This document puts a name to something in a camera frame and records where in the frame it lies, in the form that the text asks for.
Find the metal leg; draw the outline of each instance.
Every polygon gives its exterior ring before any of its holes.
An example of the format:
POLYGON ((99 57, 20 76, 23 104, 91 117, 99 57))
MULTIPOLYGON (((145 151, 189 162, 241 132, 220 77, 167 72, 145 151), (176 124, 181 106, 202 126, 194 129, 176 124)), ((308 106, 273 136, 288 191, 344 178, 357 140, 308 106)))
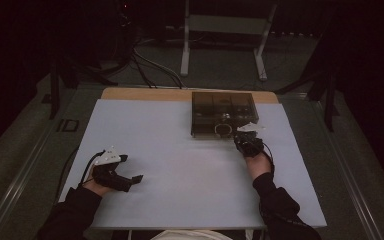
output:
POLYGON ((189 0, 185 3, 185 37, 183 40, 182 65, 180 67, 180 75, 186 77, 189 70, 189 0))
POLYGON ((287 85, 287 86, 285 86, 285 87, 283 87, 281 89, 278 89, 278 90, 274 91, 274 93, 276 93, 276 94, 285 94, 285 93, 287 93, 289 91, 292 91, 295 88, 297 88, 299 86, 302 86, 302 85, 304 85, 304 84, 306 84, 308 82, 316 81, 318 78, 324 77, 324 75, 325 75, 325 72, 320 70, 320 71, 315 72, 315 73, 313 73, 310 76, 305 77, 305 78, 303 78, 301 76, 301 78, 299 80, 297 80, 297 81, 295 81, 295 82, 293 82, 293 83, 291 83, 291 84, 289 84, 289 85, 287 85))
POLYGON ((276 12, 277 5, 274 4, 272 9, 270 10, 269 17, 267 18, 266 27, 264 28, 264 32, 262 34, 262 39, 260 46, 254 49, 254 57, 255 63, 257 64, 258 78, 262 81, 267 81, 267 74, 264 68, 263 58, 261 55, 263 54, 264 46, 266 45, 267 38, 270 33, 270 28, 273 22, 274 13, 276 12))

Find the floor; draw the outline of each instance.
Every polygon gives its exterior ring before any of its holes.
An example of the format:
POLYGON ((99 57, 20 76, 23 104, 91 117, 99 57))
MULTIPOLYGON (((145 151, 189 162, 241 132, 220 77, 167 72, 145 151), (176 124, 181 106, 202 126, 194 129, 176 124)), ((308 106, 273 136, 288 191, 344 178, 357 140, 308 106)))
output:
MULTIPOLYGON (((268 81, 261 82, 252 54, 254 42, 229 37, 193 42, 189 75, 181 78, 184 85, 275 91, 299 79, 317 44, 317 39, 303 36, 270 35, 263 53, 268 81)), ((161 44, 145 39, 136 50, 179 73, 181 40, 161 44)), ((142 68, 158 87, 176 87, 167 74, 142 68)), ((132 63, 107 77, 121 87, 146 87, 132 63)), ((69 171, 71 155, 105 88, 87 76, 79 78, 77 89, 62 89, 62 107, 55 120, 48 119, 50 106, 41 103, 49 93, 49 77, 39 82, 37 96, 0 138, 0 239, 34 239, 58 196, 59 181, 69 171), (58 130, 61 120, 78 120, 77 131, 58 130)), ((332 133, 323 124, 323 101, 305 98, 310 87, 307 84, 278 97, 327 220, 328 226, 317 231, 323 239, 384 239, 384 173, 341 93, 335 95, 338 114, 332 133)), ((90 229, 85 234, 88 239, 111 238, 111 231, 90 229)))

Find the hand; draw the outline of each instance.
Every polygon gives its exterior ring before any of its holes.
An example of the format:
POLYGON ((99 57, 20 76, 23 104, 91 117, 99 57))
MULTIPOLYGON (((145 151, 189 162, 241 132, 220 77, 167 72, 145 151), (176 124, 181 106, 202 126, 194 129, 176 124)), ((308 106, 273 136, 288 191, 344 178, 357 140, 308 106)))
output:
POLYGON ((245 157, 245 162, 252 180, 264 173, 272 171, 270 160, 264 153, 259 153, 255 157, 245 157))
POLYGON ((95 180, 93 180, 92 172, 94 168, 95 168, 95 165, 92 166, 89 172, 89 176, 85 181, 85 183, 83 184, 83 187, 103 197, 106 193, 113 191, 113 189, 99 185, 98 183, 95 182, 95 180))
POLYGON ((244 157, 255 157, 264 151, 264 144, 260 138, 257 138, 257 132, 240 132, 237 133, 233 141, 236 149, 242 153, 244 157))

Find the table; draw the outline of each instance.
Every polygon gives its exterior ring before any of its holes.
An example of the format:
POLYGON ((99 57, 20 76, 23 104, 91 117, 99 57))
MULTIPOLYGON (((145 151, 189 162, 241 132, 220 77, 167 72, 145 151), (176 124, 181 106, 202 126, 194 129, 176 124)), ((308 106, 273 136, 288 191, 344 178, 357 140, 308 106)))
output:
MULTIPOLYGON (((263 227, 258 214, 258 195, 251 187, 245 163, 240 160, 233 141, 202 141, 190 136, 192 91, 105 89, 60 200, 65 198, 69 187, 80 181, 87 161, 96 152, 114 145, 120 154, 129 155, 117 172, 125 177, 143 174, 144 178, 128 193, 109 193, 92 227, 111 230, 263 227)), ((260 121, 267 127, 262 134, 278 159, 275 160, 277 171, 282 172, 276 174, 275 183, 284 186, 301 204, 300 217, 304 221, 312 226, 325 226, 282 106, 273 93, 251 93, 260 121)))

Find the metal stand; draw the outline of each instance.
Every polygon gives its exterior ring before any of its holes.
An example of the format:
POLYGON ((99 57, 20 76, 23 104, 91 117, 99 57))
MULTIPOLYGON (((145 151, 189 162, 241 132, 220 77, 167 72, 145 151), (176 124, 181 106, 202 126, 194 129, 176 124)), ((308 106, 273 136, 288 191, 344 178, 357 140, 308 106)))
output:
POLYGON ((274 14, 276 12, 276 8, 277 5, 273 4, 267 19, 204 16, 190 14, 189 0, 186 0, 185 33, 180 75, 186 77, 189 72, 189 31, 193 30, 224 33, 261 34, 262 40, 258 48, 254 49, 254 56, 255 63, 257 65, 258 77, 260 80, 266 81, 267 74, 261 55, 270 33, 270 28, 274 14))
POLYGON ((336 85, 336 74, 327 73, 325 71, 316 72, 306 78, 300 78, 298 81, 289 84, 286 87, 274 91, 276 94, 285 94, 305 83, 315 81, 310 91, 307 93, 310 101, 320 101, 323 94, 326 92, 326 105, 324 121, 327 128, 333 132, 332 117, 335 109, 334 98, 335 98, 335 85, 336 85))

